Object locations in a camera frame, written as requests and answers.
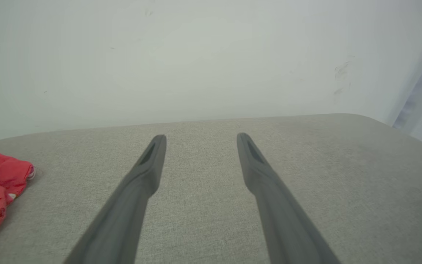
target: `gray fabric surface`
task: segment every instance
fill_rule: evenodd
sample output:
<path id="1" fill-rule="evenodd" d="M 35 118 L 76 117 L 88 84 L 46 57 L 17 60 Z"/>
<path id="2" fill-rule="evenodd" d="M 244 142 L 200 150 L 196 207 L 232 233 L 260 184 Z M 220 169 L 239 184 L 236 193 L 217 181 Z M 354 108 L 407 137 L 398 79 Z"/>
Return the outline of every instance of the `gray fabric surface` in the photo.
<path id="1" fill-rule="evenodd" d="M 0 263 L 60 263 L 166 134 L 137 263 L 268 262 L 236 135 L 246 132 L 343 263 L 422 263 L 422 142 L 347 114 L 136 125 L 0 140 L 42 171 L 7 209 Z"/>

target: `gray fabric texture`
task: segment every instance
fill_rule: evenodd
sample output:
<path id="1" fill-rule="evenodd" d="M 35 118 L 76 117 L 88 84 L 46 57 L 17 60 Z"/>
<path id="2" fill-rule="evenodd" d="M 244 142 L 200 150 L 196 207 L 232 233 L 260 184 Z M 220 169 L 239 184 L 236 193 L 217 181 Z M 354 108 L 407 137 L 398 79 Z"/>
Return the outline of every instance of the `gray fabric texture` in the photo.
<path id="1" fill-rule="evenodd" d="M 167 136 L 137 263 L 269 262 L 236 136 L 248 133 L 342 263 L 422 263 L 422 142 L 330 114 L 135 125 L 0 140 L 38 175 L 7 209 L 0 263 L 60 263 L 156 134 Z"/>

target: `gray upholstered cushion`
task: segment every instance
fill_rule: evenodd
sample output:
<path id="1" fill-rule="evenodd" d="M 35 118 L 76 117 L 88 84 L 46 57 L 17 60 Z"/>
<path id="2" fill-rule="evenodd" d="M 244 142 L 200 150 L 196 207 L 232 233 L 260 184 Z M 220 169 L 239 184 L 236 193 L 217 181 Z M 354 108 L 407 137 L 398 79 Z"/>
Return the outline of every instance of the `gray upholstered cushion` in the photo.
<path id="1" fill-rule="evenodd" d="M 0 263 L 60 263 L 156 134 L 142 262 L 268 262 L 236 135 L 246 132 L 343 263 L 422 264 L 422 142 L 347 114 L 135 125 L 0 140 L 42 174 L 7 209 Z"/>

